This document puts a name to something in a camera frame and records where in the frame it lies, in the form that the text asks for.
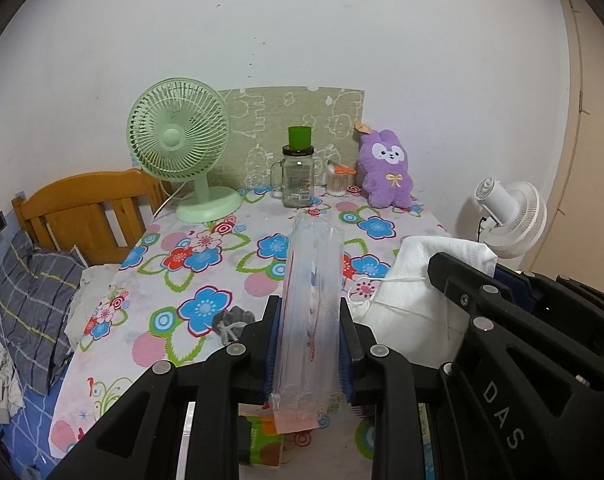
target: purple stuffed animal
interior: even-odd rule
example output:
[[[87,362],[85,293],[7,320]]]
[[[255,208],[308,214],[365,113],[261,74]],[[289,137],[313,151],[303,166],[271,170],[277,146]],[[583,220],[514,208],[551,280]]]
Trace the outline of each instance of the purple stuffed animal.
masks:
[[[362,187],[368,192],[369,205],[410,207],[413,180],[407,172],[406,153],[396,134],[391,130],[371,130],[363,134],[361,140],[358,162],[366,173]]]

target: white towel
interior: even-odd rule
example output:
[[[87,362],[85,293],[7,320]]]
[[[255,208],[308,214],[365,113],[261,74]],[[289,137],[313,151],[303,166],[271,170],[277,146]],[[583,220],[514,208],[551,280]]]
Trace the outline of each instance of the white towel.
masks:
[[[18,373],[10,355],[0,343],[0,424],[8,424],[9,419],[23,407]]]
[[[355,322],[412,363],[439,368],[453,360],[468,314],[431,285],[429,259],[444,252],[493,276],[497,256],[484,244],[439,236],[405,238],[393,266],[370,300],[349,302]]]
[[[69,305],[68,320],[64,327],[72,351],[75,351],[80,343],[84,335],[84,327],[100,301],[106,296],[119,268],[117,264],[105,264],[82,271],[80,289],[73,295]]]

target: door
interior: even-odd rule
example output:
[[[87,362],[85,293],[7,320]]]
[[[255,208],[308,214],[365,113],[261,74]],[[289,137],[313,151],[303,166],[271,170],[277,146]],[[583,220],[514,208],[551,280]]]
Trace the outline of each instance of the door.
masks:
[[[604,26],[584,0],[570,1],[582,77],[575,150],[546,237],[523,268],[604,291]]]

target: yellow bow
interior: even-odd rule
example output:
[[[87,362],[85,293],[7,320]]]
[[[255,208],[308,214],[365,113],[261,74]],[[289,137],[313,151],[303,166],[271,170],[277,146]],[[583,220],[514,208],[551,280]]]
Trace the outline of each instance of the yellow bow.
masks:
[[[386,179],[392,181],[391,182],[391,187],[393,187],[393,186],[402,187],[402,186],[400,186],[400,181],[402,180],[402,175],[401,174],[398,173],[397,175],[394,175],[393,173],[389,173],[386,176]]]

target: green lid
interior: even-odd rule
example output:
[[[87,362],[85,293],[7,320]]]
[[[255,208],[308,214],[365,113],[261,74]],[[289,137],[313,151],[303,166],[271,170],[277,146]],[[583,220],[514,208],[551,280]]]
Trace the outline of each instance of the green lid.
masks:
[[[290,126],[288,128],[288,147],[292,150],[306,150],[311,147],[310,126]]]

